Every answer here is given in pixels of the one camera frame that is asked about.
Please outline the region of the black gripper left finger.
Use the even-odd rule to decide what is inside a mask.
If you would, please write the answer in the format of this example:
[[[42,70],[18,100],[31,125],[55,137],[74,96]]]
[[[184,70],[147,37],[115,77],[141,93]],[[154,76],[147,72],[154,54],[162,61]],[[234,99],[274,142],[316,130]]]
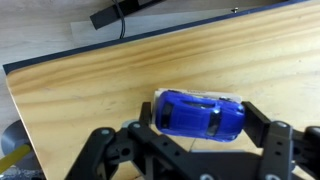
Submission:
[[[139,116],[139,122],[149,126],[152,122],[152,106],[150,102],[143,102]]]

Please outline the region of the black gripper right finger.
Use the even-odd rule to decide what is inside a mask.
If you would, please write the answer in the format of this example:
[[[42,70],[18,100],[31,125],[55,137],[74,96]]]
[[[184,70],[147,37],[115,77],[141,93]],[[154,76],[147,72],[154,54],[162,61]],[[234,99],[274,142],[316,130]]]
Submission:
[[[244,131],[257,148],[264,145],[271,121],[251,102],[243,101],[245,109]]]

